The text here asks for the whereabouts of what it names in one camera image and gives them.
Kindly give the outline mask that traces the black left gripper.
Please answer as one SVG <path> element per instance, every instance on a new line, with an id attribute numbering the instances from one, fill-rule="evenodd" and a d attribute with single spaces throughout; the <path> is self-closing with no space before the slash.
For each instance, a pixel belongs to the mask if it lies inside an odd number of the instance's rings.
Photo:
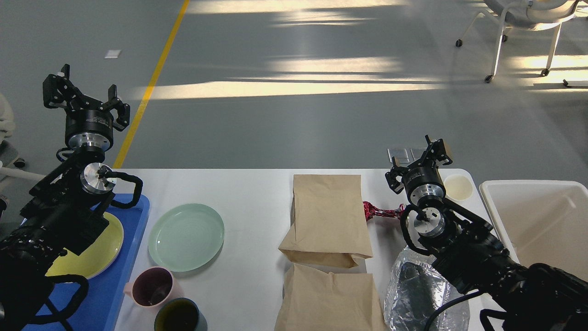
<path id="1" fill-rule="evenodd" d="M 72 84 L 71 66 L 66 63 L 56 74 L 43 82 L 43 103 L 46 108 L 66 111 L 65 138 L 67 148 L 76 150 L 90 145 L 108 151 L 113 145 L 113 128 L 119 132 L 130 125 L 130 105 L 119 97 L 117 86 L 108 89 L 108 100 L 99 108 L 89 108 L 90 99 Z M 113 119 L 111 111 L 116 111 Z"/>

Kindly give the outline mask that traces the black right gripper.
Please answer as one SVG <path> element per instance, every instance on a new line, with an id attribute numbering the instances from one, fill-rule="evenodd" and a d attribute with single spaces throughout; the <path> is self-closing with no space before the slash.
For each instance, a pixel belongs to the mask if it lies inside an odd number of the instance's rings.
<path id="1" fill-rule="evenodd" d="M 395 194 L 405 191 L 408 201 L 425 206 L 429 201 L 441 201 L 447 190 L 436 167 L 453 164 L 453 155 L 443 138 L 435 140 L 425 135 L 427 147 L 414 162 L 416 167 L 404 167 L 391 158 L 391 169 L 385 174 L 388 186 Z"/>

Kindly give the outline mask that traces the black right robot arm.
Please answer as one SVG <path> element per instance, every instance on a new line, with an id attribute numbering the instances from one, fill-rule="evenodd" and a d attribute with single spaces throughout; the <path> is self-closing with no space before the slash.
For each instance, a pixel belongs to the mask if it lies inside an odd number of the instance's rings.
<path id="1" fill-rule="evenodd" d="M 400 216 L 401 232 L 410 250 L 433 256 L 432 267 L 461 297 L 437 308 L 428 318 L 428 331 L 437 317 L 452 306 L 488 294 L 501 311 L 483 309 L 483 329 L 501 319 L 505 331 L 585 331 L 588 320 L 586 281 L 544 263 L 529 268 L 514 262 L 493 226 L 447 197 L 438 163 L 453 162 L 442 139 L 431 140 L 413 163 L 399 165 L 390 157 L 385 174 L 395 194 L 409 201 Z"/>

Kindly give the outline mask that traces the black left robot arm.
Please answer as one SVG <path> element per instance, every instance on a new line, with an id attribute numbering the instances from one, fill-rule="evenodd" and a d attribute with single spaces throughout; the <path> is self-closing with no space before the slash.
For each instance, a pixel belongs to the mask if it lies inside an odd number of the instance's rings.
<path id="1" fill-rule="evenodd" d="M 70 78 L 66 63 L 43 82 L 46 108 L 66 113 L 65 150 L 70 155 L 31 188 L 31 201 L 21 209 L 23 223 L 1 241 L 1 329 L 67 320 L 86 298 L 88 279 L 78 274 L 48 276 L 59 257 L 80 255 L 109 225 L 109 206 L 130 209 L 138 204 L 143 181 L 104 164 L 113 131 L 130 124 L 130 105 L 120 100 L 116 85 L 101 102 L 83 94 Z"/>

